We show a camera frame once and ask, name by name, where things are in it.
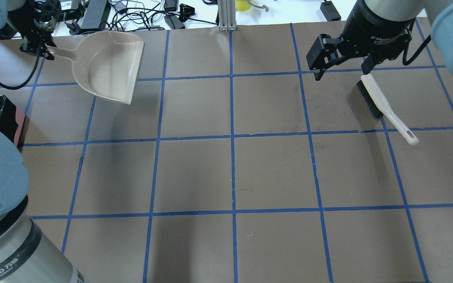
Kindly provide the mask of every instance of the brush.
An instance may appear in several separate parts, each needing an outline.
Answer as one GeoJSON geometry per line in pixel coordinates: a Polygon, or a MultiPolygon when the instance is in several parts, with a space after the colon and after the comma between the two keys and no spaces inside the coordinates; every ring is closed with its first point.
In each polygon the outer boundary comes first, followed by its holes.
{"type": "Polygon", "coordinates": [[[357,86],[374,118],[380,119],[385,115],[409,145],[417,145],[419,143],[419,139],[415,134],[394,113],[372,74],[362,75],[361,81],[357,83],[357,86]]]}

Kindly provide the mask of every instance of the black bristles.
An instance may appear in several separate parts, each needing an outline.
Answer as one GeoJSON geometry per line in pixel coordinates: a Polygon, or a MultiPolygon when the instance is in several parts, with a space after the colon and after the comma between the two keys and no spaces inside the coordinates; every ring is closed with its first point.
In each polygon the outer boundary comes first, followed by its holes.
{"type": "Polygon", "coordinates": [[[363,98],[365,99],[366,104],[368,105],[368,109],[370,109],[370,112],[372,113],[373,117],[376,119],[382,118],[383,113],[375,105],[375,102],[372,100],[372,97],[370,96],[370,93],[368,93],[363,82],[359,81],[356,85],[359,88],[359,92],[361,93],[361,95],[363,95],[363,98]]]}

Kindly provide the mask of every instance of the grid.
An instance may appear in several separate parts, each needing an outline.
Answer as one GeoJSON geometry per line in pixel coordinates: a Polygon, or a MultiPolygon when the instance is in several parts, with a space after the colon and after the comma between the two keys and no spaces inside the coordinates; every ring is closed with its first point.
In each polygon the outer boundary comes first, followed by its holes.
{"type": "MultiPolygon", "coordinates": [[[[424,34],[422,29],[416,21],[417,29],[419,34],[422,38],[424,38],[424,34]]],[[[378,132],[384,133],[385,138],[387,140],[387,145],[389,147],[390,157],[392,159],[392,164],[394,166],[397,182],[399,185],[399,189],[401,192],[401,197],[403,199],[403,205],[395,205],[395,206],[344,206],[344,207],[325,207],[322,204],[321,195],[320,195],[320,186],[318,180],[318,167],[319,164],[316,162],[314,147],[313,147],[313,137],[318,135],[329,135],[329,134],[358,134],[360,131],[358,130],[332,130],[332,131],[312,131],[311,125],[309,123],[309,113],[307,108],[306,102],[306,94],[304,91],[304,82],[302,79],[302,74],[309,74],[311,71],[304,71],[300,66],[300,58],[298,55],[298,47],[295,37],[295,31],[293,30],[293,24],[290,24],[291,29],[291,37],[293,39],[293,46],[295,49],[295,56],[297,62],[297,69],[296,72],[269,72],[269,73],[256,73],[256,74],[234,74],[234,52],[232,46],[232,31],[229,34],[229,52],[230,52],[230,73],[228,75],[204,75],[204,76],[196,76],[196,77],[166,77],[166,70],[167,70],[167,57],[168,57],[168,50],[169,50],[169,36],[170,32],[167,31],[166,34],[166,44],[165,44],[165,57],[164,57],[164,68],[162,72],[162,77],[158,79],[139,79],[138,81],[161,81],[162,88],[160,94],[160,113],[158,116],[158,133],[156,138],[146,138],[146,139],[127,139],[127,140],[89,140],[88,135],[90,134],[90,126],[92,123],[92,118],[94,114],[94,109],[96,106],[96,98],[94,97],[92,100],[92,106],[90,108],[90,116],[88,118],[87,130],[85,133],[85,139],[83,141],[76,141],[76,142],[66,142],[66,143],[24,143],[21,144],[22,147],[41,147],[41,146],[67,146],[67,145],[82,145],[83,149],[81,152],[81,157],[79,160],[79,165],[77,169],[77,175],[74,183],[74,191],[72,195],[72,200],[70,203],[70,210],[67,215],[33,215],[33,219],[65,219],[67,220],[65,235],[63,238],[63,244],[61,252],[65,252],[66,245],[68,243],[68,233],[70,229],[70,222],[72,219],[92,219],[92,218],[115,218],[115,217],[147,217],[148,218],[148,229],[146,235],[146,247],[145,247],[145,260],[144,260],[144,279],[143,282],[147,282],[147,270],[149,265],[149,250],[150,250],[150,243],[151,243],[151,228],[153,224],[153,217],[168,217],[168,216],[176,216],[176,215],[232,215],[232,249],[233,249],[233,266],[234,266],[234,282],[239,282],[238,277],[238,254],[237,254],[237,214],[239,213],[289,213],[289,212],[316,212],[320,213],[320,223],[322,228],[322,238],[324,242],[324,251],[326,256],[326,263],[328,269],[328,276],[329,281],[333,282],[333,270],[332,270],[332,263],[330,259],[330,252],[328,247],[328,240],[327,240],[327,230],[326,230],[326,221],[325,221],[325,211],[368,211],[368,210],[387,210],[387,209],[404,209],[406,212],[406,216],[408,218],[408,223],[410,224],[410,230],[413,237],[413,242],[415,244],[415,249],[417,252],[418,260],[420,263],[420,268],[422,270],[422,274],[424,276],[424,280],[429,282],[430,278],[426,272],[426,268],[424,265],[424,259],[422,257],[422,253],[419,248],[419,243],[417,239],[417,234],[415,232],[414,223],[412,221],[411,216],[411,209],[419,209],[419,208],[453,208],[453,204],[408,204],[407,197],[404,192],[403,182],[401,179],[401,175],[399,173],[399,168],[396,162],[395,154],[392,149],[392,143],[390,141],[390,137],[388,135],[389,132],[396,131],[395,129],[389,129],[384,120],[382,120],[382,129],[370,129],[361,131],[361,133],[365,132],[378,132]],[[304,106],[304,117],[305,123],[307,127],[307,131],[299,131],[299,132],[280,132],[280,133],[266,133],[266,134],[235,134],[234,133],[234,79],[236,77],[251,77],[251,76],[270,76],[270,75],[298,75],[300,80],[300,92],[302,95],[302,102],[304,106]],[[174,138],[162,138],[160,136],[162,130],[162,110],[164,107],[164,93],[165,93],[165,84],[166,81],[172,80],[179,80],[179,79],[208,79],[208,78],[217,78],[217,77],[228,77],[230,78],[230,135],[221,135],[221,136],[187,136],[187,137],[174,137],[174,138]],[[311,160],[313,164],[313,181],[316,185],[316,195],[318,201],[318,207],[316,208],[269,208],[269,209],[237,209],[236,206],[236,165],[235,165],[235,141],[236,138],[249,138],[249,137],[261,137],[261,136],[307,136],[309,139],[309,151],[311,154],[311,160]],[[214,210],[214,211],[179,211],[179,212],[154,212],[153,207],[155,204],[155,191],[156,191],[156,182],[157,182],[157,169],[158,169],[158,154],[160,151],[160,142],[161,141],[169,141],[169,140],[201,140],[201,139],[230,139],[231,143],[231,157],[232,157],[232,209],[228,210],[214,210]],[[139,143],[139,142],[156,142],[156,152],[155,152],[155,161],[153,165],[153,180],[151,185],[151,200],[150,200],[150,208],[149,213],[117,213],[117,214],[99,214],[99,215],[75,215],[73,214],[74,211],[74,204],[77,195],[78,184],[81,176],[81,169],[83,166],[83,158],[85,156],[87,146],[99,143],[139,143]]],[[[452,112],[453,112],[453,102],[451,100],[450,95],[446,89],[442,76],[440,75],[439,70],[445,68],[445,66],[439,66],[435,63],[433,56],[428,47],[426,50],[430,56],[432,66],[412,66],[412,67],[391,67],[391,68],[376,68],[375,70],[410,70],[410,69],[433,69],[435,70],[438,80],[444,90],[446,98],[448,99],[448,104],[450,105],[452,112]]],[[[36,88],[42,88],[46,86],[63,86],[63,85],[75,85],[76,83],[62,83],[62,84],[38,84],[38,79],[43,69],[44,61],[41,62],[40,68],[37,73],[37,77],[34,80],[34,84],[26,86],[26,88],[31,88],[31,95],[29,97],[29,101],[27,103],[27,107],[25,109],[25,114],[28,114],[34,92],[36,88]]],[[[329,70],[328,72],[355,72],[360,71],[361,69],[345,69],[345,70],[329,70]]],[[[453,127],[428,127],[423,129],[411,129],[412,131],[433,131],[433,130],[453,130],[453,127]]]]}

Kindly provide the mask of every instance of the dustpan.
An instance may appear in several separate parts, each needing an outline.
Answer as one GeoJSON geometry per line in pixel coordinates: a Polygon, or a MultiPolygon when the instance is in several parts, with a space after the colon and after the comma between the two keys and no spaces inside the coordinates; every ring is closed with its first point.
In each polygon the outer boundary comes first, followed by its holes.
{"type": "Polygon", "coordinates": [[[54,56],[71,60],[74,79],[84,90],[106,100],[131,103],[144,49],[138,36],[101,31],[85,37],[75,50],[47,48],[54,56]]]}

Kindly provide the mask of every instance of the metal post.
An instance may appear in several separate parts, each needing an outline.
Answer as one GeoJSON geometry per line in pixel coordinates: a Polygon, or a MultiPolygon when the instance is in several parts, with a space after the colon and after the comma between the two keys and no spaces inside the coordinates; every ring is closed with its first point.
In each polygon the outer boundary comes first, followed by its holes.
{"type": "Polygon", "coordinates": [[[235,0],[218,0],[219,30],[237,30],[235,0]]]}

